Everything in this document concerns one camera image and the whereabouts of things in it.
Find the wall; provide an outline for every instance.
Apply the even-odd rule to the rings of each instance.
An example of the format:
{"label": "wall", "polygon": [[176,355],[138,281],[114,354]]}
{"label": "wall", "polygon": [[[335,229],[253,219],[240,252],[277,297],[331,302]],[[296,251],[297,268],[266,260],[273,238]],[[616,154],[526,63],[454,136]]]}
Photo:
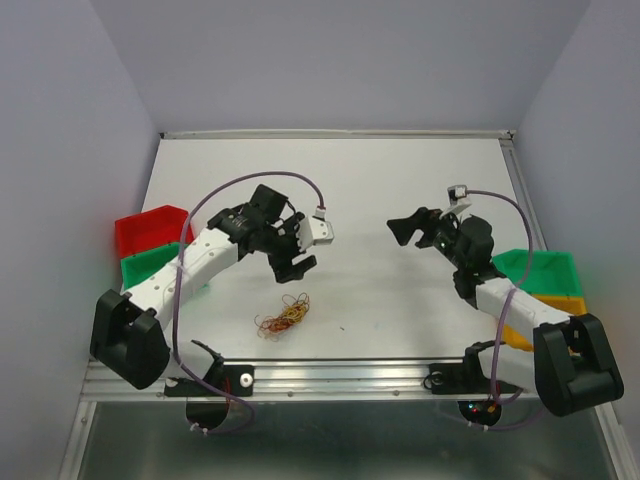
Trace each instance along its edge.
{"label": "wall", "polygon": [[588,0],[92,0],[161,131],[515,128]]}
{"label": "wall", "polygon": [[617,403],[640,459],[640,3],[594,0],[517,136],[548,246],[571,250],[626,384]]}
{"label": "wall", "polygon": [[57,478],[157,134],[86,0],[0,9],[0,477]]}

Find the white table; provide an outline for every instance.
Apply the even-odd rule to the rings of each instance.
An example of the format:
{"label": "white table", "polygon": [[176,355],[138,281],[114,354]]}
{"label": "white table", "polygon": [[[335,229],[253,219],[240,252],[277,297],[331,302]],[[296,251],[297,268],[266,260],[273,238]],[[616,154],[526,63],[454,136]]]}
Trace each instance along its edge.
{"label": "white table", "polygon": [[[446,188],[515,198],[496,139],[163,140],[143,210],[190,210],[216,186],[259,170],[293,170],[313,179],[336,239],[313,253],[318,266],[301,282],[278,285],[262,254],[216,277],[181,310],[180,335],[228,359],[398,359],[461,356],[495,335],[495,319],[460,300],[453,267],[433,249],[399,247],[385,225],[418,207],[444,208]],[[314,192],[293,179],[263,183],[313,213]],[[247,201],[259,180],[223,192],[195,218],[199,231],[224,207]],[[494,228],[494,253],[526,248],[521,220],[499,200],[474,197],[469,213]],[[304,321],[273,342],[259,338],[256,315],[276,315],[281,296],[307,292]]]}

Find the green bin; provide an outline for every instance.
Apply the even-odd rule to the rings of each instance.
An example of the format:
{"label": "green bin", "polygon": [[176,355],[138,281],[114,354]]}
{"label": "green bin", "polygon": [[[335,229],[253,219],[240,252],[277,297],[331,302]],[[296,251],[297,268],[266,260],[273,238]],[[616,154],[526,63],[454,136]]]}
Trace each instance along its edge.
{"label": "green bin", "polygon": [[179,243],[170,243],[123,258],[120,266],[125,290],[144,282],[164,267],[178,255],[179,248]]}
{"label": "green bin", "polygon": [[[510,250],[493,257],[493,263],[509,280],[520,280],[527,266],[527,250]],[[529,278],[521,288],[531,294],[582,297],[573,257],[568,252],[536,251]]]}

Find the yellow bin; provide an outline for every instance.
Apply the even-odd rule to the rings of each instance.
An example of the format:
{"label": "yellow bin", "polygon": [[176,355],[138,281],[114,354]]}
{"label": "yellow bin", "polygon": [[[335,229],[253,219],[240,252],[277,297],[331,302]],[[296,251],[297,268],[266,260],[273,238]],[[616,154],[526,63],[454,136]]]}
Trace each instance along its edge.
{"label": "yellow bin", "polygon": [[[582,315],[587,313],[587,306],[584,303],[582,297],[561,297],[555,295],[533,295],[547,305],[562,310],[563,312],[570,313],[572,315]],[[502,340],[513,348],[519,348],[527,352],[533,352],[533,345],[516,332],[513,328],[505,325],[502,331]]]}

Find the metal frame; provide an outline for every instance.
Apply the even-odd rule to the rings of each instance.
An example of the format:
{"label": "metal frame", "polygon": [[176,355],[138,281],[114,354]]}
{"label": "metal frame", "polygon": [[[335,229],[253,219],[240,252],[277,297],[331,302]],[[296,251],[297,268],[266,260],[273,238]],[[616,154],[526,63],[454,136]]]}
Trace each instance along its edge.
{"label": "metal frame", "polygon": [[[227,130],[215,132],[166,133],[165,139],[216,138],[495,138],[500,141],[505,164],[518,203],[523,207],[534,232],[535,247],[546,249],[540,225],[527,192],[522,171],[513,145],[513,132],[503,131],[341,131],[341,130]],[[428,374],[429,363],[454,359],[375,359],[327,361],[256,361],[238,360],[227,363],[255,365],[255,402],[303,401],[372,401],[372,400],[462,400],[474,396],[432,395],[422,382]],[[138,391],[120,379],[101,363],[89,363],[80,395],[80,405],[67,446],[67,454],[60,479],[77,479],[87,444],[97,402],[180,401],[166,398],[164,381]],[[205,398],[202,401],[222,401]],[[611,404],[595,409],[604,439],[619,479],[640,479],[626,435]]]}

